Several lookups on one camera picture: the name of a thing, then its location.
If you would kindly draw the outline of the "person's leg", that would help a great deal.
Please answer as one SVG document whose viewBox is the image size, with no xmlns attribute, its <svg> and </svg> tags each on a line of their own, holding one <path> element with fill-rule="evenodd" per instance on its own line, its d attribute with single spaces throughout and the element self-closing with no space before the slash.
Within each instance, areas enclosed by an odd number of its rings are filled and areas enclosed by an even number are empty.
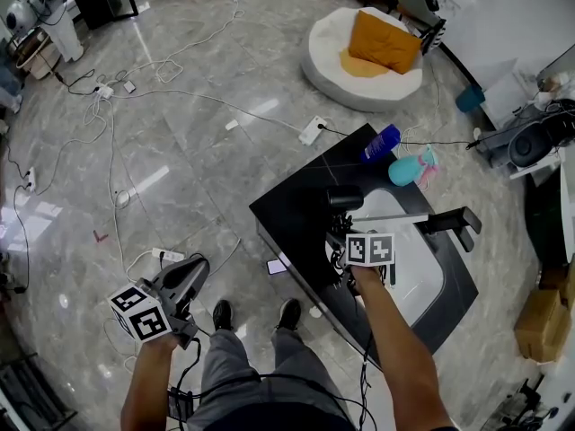
<svg viewBox="0 0 575 431">
<path fill-rule="evenodd" d="M 337 416 L 347 425 L 349 411 L 321 359 L 294 330 L 276 329 L 271 338 L 275 350 L 274 374 L 297 376 L 297 379 L 266 378 L 269 399 L 276 402 L 302 403 Z"/>
<path fill-rule="evenodd" d="M 255 381 L 256 374 L 241 340 L 231 330 L 216 330 L 205 357 L 201 391 L 226 385 L 201 399 L 189 425 L 203 429 L 236 409 L 263 403 L 263 382 Z"/>
</svg>

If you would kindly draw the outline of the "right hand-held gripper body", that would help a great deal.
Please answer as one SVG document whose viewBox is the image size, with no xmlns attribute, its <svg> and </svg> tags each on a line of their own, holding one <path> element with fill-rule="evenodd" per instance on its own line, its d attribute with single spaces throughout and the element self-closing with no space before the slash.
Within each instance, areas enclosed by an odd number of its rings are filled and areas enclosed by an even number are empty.
<svg viewBox="0 0 575 431">
<path fill-rule="evenodd" d="M 355 287 L 351 267 L 376 268 L 381 282 L 394 286 L 396 282 L 395 237 L 393 233 L 326 234 L 326 257 L 341 282 Z"/>
</svg>

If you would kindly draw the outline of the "person's right leg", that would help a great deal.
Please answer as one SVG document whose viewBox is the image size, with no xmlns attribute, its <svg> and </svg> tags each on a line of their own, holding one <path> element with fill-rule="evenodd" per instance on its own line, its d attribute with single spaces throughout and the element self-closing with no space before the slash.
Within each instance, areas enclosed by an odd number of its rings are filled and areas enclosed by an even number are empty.
<svg viewBox="0 0 575 431">
<path fill-rule="evenodd" d="M 269 399 L 276 402 L 302 403 L 337 416 L 347 425 L 349 411 L 321 359 L 294 330 L 276 329 L 271 338 L 275 350 L 274 374 L 297 376 L 297 379 L 266 378 Z"/>
</svg>

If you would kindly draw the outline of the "large cardboard box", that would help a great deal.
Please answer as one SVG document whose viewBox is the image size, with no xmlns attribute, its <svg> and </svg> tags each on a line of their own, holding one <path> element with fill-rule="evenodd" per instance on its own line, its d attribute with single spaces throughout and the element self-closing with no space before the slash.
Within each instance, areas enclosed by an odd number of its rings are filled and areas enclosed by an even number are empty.
<svg viewBox="0 0 575 431">
<path fill-rule="evenodd" d="M 570 311 L 552 289 L 531 292 L 514 328 L 520 354 L 539 364 L 560 357 L 570 330 Z"/>
</svg>

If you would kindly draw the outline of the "person's left forearm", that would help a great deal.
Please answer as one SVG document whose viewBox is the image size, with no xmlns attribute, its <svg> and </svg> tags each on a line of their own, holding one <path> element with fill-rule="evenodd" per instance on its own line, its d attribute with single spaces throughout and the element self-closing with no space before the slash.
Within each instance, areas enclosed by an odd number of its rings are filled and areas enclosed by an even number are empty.
<svg viewBox="0 0 575 431">
<path fill-rule="evenodd" d="M 120 431 L 165 431 L 172 355 L 178 339 L 171 334 L 147 341 L 137 355 L 120 415 Z"/>
</svg>

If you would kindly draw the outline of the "green bathtub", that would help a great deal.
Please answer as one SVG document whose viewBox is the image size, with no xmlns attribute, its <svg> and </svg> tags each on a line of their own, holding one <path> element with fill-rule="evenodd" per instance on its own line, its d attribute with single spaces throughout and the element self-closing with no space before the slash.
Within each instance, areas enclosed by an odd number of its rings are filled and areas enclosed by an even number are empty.
<svg viewBox="0 0 575 431">
<path fill-rule="evenodd" d="M 570 261 L 563 228 L 561 169 L 557 167 L 539 185 L 532 175 L 526 179 L 526 231 L 545 268 L 559 268 Z"/>
</svg>

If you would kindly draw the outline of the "white cabinet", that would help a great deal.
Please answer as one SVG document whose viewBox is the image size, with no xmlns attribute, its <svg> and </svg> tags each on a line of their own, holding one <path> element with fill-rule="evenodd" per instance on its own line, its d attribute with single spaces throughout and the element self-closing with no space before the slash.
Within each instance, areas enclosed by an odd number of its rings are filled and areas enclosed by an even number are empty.
<svg viewBox="0 0 575 431">
<path fill-rule="evenodd" d="M 536 96 L 537 73 L 517 58 L 487 65 L 478 83 L 482 87 L 482 109 L 496 128 L 502 128 Z"/>
</svg>

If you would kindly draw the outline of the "black white striped cloth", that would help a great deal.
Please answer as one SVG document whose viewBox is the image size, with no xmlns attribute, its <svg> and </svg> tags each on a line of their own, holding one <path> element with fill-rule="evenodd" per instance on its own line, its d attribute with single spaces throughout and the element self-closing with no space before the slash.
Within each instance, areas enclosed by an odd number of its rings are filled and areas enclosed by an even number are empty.
<svg viewBox="0 0 575 431">
<path fill-rule="evenodd" d="M 436 48 L 446 31 L 446 20 L 440 19 L 434 26 L 428 27 L 421 35 L 421 54 L 425 56 L 432 49 Z"/>
</svg>

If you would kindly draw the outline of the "black metal rack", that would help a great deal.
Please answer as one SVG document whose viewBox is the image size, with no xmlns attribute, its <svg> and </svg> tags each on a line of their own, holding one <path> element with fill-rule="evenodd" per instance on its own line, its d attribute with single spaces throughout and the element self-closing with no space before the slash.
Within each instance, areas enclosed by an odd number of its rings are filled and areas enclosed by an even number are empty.
<svg viewBox="0 0 575 431">
<path fill-rule="evenodd" d="M 58 431 L 77 411 L 55 393 L 37 366 L 37 356 L 32 353 L 0 364 L 0 391 L 30 431 Z"/>
</svg>

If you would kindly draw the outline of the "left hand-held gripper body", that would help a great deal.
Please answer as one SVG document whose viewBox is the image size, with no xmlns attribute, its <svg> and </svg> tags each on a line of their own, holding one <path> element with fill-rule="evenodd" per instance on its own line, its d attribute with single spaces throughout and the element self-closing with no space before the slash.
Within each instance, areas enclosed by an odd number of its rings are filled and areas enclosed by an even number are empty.
<svg viewBox="0 0 575 431">
<path fill-rule="evenodd" d="M 151 278 L 140 278 L 109 297 L 116 321 L 139 343 L 172 334 L 186 348 L 199 331 L 190 313 L 210 274 L 208 260 L 193 255 L 169 265 Z"/>
</svg>

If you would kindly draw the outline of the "teal pink fabric pouch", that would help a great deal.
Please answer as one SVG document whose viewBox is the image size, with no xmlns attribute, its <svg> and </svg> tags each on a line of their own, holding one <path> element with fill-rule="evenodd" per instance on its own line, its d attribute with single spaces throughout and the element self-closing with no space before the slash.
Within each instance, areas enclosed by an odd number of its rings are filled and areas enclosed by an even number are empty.
<svg viewBox="0 0 575 431">
<path fill-rule="evenodd" d="M 420 184 L 438 170 L 438 158 L 430 145 L 419 154 L 404 156 L 393 162 L 388 168 L 390 181 L 397 187 L 411 183 Z"/>
</svg>

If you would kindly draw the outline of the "small cardboard box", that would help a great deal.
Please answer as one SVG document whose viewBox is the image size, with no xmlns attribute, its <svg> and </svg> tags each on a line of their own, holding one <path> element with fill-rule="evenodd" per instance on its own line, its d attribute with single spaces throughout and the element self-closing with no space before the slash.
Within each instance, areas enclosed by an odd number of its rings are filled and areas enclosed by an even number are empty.
<svg viewBox="0 0 575 431">
<path fill-rule="evenodd" d="M 575 265 L 544 268 L 538 287 L 558 291 L 561 303 L 571 311 L 575 305 Z"/>
</svg>

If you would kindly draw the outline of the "black belt-worn device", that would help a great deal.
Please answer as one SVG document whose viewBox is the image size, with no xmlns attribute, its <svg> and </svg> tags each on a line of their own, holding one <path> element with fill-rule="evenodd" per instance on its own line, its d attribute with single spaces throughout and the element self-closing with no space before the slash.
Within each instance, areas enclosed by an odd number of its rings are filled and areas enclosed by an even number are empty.
<svg viewBox="0 0 575 431">
<path fill-rule="evenodd" d="M 193 393 L 191 391 L 182 392 L 176 387 L 171 387 L 167 394 L 168 416 L 186 424 L 194 413 Z"/>
</svg>

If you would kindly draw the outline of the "orange pillow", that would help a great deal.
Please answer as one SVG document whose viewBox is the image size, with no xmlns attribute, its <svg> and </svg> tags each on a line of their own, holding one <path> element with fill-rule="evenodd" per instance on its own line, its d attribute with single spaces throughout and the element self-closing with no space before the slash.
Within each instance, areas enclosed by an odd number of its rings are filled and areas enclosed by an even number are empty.
<svg viewBox="0 0 575 431">
<path fill-rule="evenodd" d="M 404 75 L 420 53 L 422 40 L 370 13 L 356 15 L 349 41 L 351 57 Z"/>
</svg>

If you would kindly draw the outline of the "blue bottle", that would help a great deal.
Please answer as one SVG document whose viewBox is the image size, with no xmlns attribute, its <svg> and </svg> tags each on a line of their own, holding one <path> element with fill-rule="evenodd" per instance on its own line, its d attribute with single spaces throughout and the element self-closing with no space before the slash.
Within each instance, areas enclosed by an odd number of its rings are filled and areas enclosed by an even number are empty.
<svg viewBox="0 0 575 431">
<path fill-rule="evenodd" d="M 401 132 L 390 124 L 378 133 L 361 153 L 363 163 L 374 163 L 391 153 L 401 142 Z"/>
</svg>

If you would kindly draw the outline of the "round wooden basket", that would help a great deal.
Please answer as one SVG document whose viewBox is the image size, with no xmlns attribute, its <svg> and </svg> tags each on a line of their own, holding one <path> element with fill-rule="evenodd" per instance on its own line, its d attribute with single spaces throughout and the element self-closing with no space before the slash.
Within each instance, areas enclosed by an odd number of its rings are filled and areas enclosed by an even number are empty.
<svg viewBox="0 0 575 431">
<path fill-rule="evenodd" d="M 15 50 L 16 67 L 41 80 L 50 75 L 61 54 L 50 36 L 37 28 L 23 39 Z"/>
</svg>

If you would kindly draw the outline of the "black faucet with flat spout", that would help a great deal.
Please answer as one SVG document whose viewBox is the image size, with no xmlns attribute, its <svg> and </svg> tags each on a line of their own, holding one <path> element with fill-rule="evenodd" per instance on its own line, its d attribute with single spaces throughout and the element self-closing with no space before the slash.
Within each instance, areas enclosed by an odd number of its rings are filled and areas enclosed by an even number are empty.
<svg viewBox="0 0 575 431">
<path fill-rule="evenodd" d="M 474 240 L 468 233 L 470 227 L 477 235 L 482 231 L 482 221 L 469 207 L 459 207 L 440 214 L 403 214 L 371 217 L 353 217 L 353 224 L 387 222 L 396 224 L 416 224 L 424 234 L 452 230 L 465 252 L 474 248 Z"/>
</svg>

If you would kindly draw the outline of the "person's right forearm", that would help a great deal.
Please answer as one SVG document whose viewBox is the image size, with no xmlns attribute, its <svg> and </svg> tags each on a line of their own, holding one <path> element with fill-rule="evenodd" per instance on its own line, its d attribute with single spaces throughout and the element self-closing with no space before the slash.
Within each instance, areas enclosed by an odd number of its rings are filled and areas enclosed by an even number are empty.
<svg viewBox="0 0 575 431">
<path fill-rule="evenodd" d="M 440 397 L 437 368 L 375 268 L 351 268 L 390 390 L 397 431 L 456 431 Z"/>
</svg>

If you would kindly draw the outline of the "white round beanbag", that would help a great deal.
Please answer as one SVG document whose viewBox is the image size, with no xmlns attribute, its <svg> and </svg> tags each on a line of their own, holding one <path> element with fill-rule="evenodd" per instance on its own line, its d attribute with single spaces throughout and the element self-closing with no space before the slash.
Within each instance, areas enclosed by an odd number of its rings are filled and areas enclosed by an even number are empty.
<svg viewBox="0 0 575 431">
<path fill-rule="evenodd" d="M 406 100 L 421 86 L 421 49 L 411 70 L 404 75 L 351 57 L 349 41 L 359 11 L 409 31 L 403 22 L 374 7 L 338 8 L 315 22 L 307 33 L 301 67 L 311 84 L 330 99 L 354 110 L 381 112 Z"/>
</svg>

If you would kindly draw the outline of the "grey chair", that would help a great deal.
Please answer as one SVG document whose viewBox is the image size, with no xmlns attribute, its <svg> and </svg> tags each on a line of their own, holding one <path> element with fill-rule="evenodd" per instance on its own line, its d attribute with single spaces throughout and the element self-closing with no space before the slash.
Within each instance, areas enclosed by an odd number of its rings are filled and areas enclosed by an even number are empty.
<svg viewBox="0 0 575 431">
<path fill-rule="evenodd" d="M 424 0 L 397 0 L 397 10 L 406 16 L 419 31 L 434 26 L 441 18 L 437 12 L 431 12 Z"/>
</svg>

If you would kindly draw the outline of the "person's right black shoe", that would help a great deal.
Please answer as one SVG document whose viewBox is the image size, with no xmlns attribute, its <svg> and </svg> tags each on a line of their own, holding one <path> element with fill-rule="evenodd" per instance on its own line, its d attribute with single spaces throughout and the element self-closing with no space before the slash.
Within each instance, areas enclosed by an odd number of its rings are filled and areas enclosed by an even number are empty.
<svg viewBox="0 0 575 431">
<path fill-rule="evenodd" d="M 277 329 L 295 331 L 301 318 L 301 303 L 296 298 L 286 300 L 280 307 Z"/>
</svg>

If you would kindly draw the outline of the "person's black shoe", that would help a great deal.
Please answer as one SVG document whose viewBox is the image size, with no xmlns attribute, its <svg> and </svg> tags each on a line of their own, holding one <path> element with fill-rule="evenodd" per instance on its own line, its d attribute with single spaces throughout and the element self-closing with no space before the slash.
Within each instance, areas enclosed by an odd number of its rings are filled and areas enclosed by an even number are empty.
<svg viewBox="0 0 575 431">
<path fill-rule="evenodd" d="M 234 311 L 231 303 L 226 299 L 218 301 L 212 314 L 215 330 L 231 330 L 233 318 Z"/>
<path fill-rule="evenodd" d="M 280 307 L 277 329 L 295 331 L 301 318 L 301 303 L 296 298 L 286 300 Z"/>
</svg>

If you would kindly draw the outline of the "grey roller blind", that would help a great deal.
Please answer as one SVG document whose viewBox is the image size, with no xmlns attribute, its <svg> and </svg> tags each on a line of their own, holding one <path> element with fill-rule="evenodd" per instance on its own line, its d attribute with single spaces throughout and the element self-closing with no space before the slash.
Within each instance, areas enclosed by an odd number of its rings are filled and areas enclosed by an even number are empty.
<svg viewBox="0 0 575 431">
<path fill-rule="evenodd" d="M 544 84 L 549 77 L 571 70 L 575 70 L 575 44 L 558 56 L 538 74 L 537 86 L 539 90 L 542 91 L 545 88 Z"/>
</svg>

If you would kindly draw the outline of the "teal waste bin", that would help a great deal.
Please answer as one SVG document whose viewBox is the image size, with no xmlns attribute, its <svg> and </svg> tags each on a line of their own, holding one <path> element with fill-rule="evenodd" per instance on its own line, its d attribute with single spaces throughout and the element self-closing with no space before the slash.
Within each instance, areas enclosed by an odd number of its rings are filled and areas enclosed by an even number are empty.
<svg viewBox="0 0 575 431">
<path fill-rule="evenodd" d="M 456 107 L 462 113 L 468 113 L 481 106 L 485 101 L 483 89 L 478 84 L 470 84 L 457 97 Z"/>
</svg>

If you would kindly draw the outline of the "black sink counter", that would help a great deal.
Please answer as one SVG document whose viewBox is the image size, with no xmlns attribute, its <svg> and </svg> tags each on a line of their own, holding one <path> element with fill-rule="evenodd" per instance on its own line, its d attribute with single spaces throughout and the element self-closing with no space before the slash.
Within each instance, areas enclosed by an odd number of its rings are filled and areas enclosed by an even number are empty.
<svg viewBox="0 0 575 431">
<path fill-rule="evenodd" d="M 286 255 L 287 269 L 295 281 L 334 329 L 359 353 L 368 353 L 373 363 L 378 358 L 368 340 L 366 313 L 340 283 L 325 252 L 330 219 L 326 190 L 336 185 L 358 186 L 364 194 L 380 189 L 387 203 L 402 213 L 433 211 L 416 184 L 396 187 L 389 180 L 387 170 L 395 159 L 392 154 L 376 163 L 361 162 L 361 151 L 375 136 L 375 130 L 365 124 L 250 205 L 262 239 L 276 254 Z M 414 248 L 397 254 L 396 284 L 401 286 L 408 280 L 405 265 L 422 265 L 426 281 L 433 269 L 440 270 L 438 293 L 416 312 L 410 324 L 429 351 L 436 352 L 464 318 L 478 290 L 447 232 L 419 231 L 418 235 L 428 257 L 421 258 Z"/>
</svg>

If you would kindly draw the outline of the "person's dark shirt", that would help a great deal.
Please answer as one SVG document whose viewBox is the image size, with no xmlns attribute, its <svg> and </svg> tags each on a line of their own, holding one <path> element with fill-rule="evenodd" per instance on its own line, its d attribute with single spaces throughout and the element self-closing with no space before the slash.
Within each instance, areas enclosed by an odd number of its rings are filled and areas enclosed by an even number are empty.
<svg viewBox="0 0 575 431">
<path fill-rule="evenodd" d="M 260 403 L 210 420 L 191 419 L 189 431 L 356 431 L 344 417 L 312 405 Z"/>
</svg>

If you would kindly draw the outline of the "person's left leg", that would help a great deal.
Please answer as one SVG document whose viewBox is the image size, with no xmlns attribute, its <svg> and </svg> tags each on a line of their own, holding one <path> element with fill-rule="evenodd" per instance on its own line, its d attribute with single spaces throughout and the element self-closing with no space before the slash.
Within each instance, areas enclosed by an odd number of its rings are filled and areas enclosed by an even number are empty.
<svg viewBox="0 0 575 431">
<path fill-rule="evenodd" d="M 203 429 L 236 409 L 263 403 L 263 382 L 255 381 L 256 374 L 241 340 L 231 330 L 216 330 L 205 357 L 201 391 L 226 385 L 201 399 L 189 425 Z"/>
</svg>

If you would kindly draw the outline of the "black equipment stand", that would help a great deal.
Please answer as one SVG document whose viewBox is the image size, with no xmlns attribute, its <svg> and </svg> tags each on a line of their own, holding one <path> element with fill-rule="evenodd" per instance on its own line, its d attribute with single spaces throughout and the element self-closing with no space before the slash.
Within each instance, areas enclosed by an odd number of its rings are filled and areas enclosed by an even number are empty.
<svg viewBox="0 0 575 431">
<path fill-rule="evenodd" d="M 549 374 L 525 380 L 494 412 L 491 431 L 568 431 L 575 429 L 575 382 Z"/>
</svg>

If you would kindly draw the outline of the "person's left black shoe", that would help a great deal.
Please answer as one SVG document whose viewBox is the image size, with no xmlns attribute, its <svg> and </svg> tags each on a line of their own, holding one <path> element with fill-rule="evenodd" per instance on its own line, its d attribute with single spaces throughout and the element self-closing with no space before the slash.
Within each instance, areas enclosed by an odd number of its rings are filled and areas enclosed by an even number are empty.
<svg viewBox="0 0 575 431">
<path fill-rule="evenodd" d="M 218 301 L 212 314 L 215 330 L 231 330 L 233 318 L 234 311 L 231 303 L 226 299 Z"/>
</svg>

